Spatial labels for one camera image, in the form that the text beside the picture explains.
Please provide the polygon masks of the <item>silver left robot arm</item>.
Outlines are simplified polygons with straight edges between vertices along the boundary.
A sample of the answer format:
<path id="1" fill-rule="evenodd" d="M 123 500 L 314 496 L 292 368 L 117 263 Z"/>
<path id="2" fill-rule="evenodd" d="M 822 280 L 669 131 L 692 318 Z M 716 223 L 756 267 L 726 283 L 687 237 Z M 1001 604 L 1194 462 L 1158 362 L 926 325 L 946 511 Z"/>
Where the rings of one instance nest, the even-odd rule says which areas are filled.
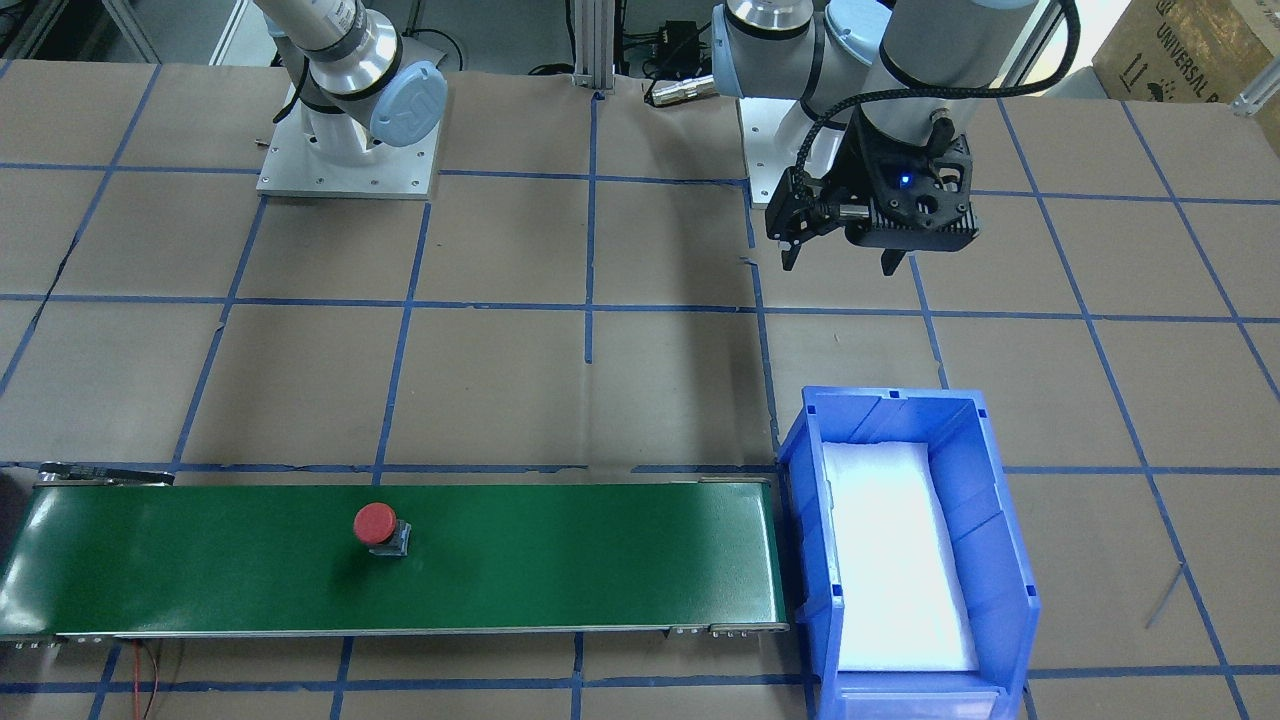
<path id="1" fill-rule="evenodd" d="M 806 120 L 767 195 L 785 270 L 815 237 L 881 251 L 956 252 L 980 233 L 965 128 L 1032 1 L 723 1 L 712 76 L 728 97 L 786 100 Z"/>

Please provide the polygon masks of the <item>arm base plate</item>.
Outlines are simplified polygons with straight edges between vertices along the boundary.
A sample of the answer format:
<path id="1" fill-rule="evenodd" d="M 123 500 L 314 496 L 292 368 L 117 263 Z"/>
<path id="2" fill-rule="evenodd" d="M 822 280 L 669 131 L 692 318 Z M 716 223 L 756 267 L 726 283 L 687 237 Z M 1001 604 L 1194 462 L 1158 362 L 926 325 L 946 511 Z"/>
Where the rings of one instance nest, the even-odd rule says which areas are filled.
<path id="1" fill-rule="evenodd" d="M 396 147 L 378 142 L 346 114 L 315 111 L 297 102 L 273 132 L 256 190 L 288 199 L 428 200 L 436 177 L 436 151 L 447 105 L 420 141 Z"/>
<path id="2" fill-rule="evenodd" d="M 860 77 L 847 76 L 823 79 L 815 88 L 801 90 L 800 94 L 786 88 L 740 94 L 742 149 L 751 201 L 756 206 L 762 208 L 772 199 L 782 172 L 794 164 L 812 122 L 828 105 L 856 94 L 860 85 Z M 865 102 L 861 110 L 877 123 L 882 135 L 909 143 L 924 143 L 936 105 L 937 101 L 929 97 L 908 97 Z"/>

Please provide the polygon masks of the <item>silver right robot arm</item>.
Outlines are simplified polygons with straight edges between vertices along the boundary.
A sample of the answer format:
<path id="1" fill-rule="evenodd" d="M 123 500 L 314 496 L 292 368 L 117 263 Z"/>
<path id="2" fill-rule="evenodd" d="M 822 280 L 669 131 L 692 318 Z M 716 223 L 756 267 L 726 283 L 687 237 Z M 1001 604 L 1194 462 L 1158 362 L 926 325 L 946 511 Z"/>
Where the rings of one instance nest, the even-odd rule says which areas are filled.
<path id="1" fill-rule="evenodd" d="M 449 87 L 447 54 L 361 1 L 261 1 L 291 78 L 256 188 L 282 199 L 425 200 L 436 169 Z M 763 137 L 744 129 L 751 191 L 763 199 L 804 117 L 856 92 L 890 14 L 873 1 L 722 1 L 708 29 L 710 72 L 659 82 L 655 108 L 740 100 L 742 122 L 768 109 Z"/>

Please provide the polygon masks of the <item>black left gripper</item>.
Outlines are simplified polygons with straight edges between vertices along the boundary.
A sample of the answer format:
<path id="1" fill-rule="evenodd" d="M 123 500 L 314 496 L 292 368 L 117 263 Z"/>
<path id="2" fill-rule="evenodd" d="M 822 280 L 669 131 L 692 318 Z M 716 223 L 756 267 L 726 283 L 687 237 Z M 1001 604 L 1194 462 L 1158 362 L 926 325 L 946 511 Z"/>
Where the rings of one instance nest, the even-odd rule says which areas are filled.
<path id="1" fill-rule="evenodd" d="M 972 154 L 947 110 L 927 122 L 920 143 L 878 129 L 867 111 L 850 118 L 829 184 L 801 167 L 786 168 L 765 208 L 765 233 L 791 272 L 801 246 L 845 225 L 850 243 L 882 249 L 892 277 L 909 252 L 956 252 L 978 234 L 972 204 Z"/>

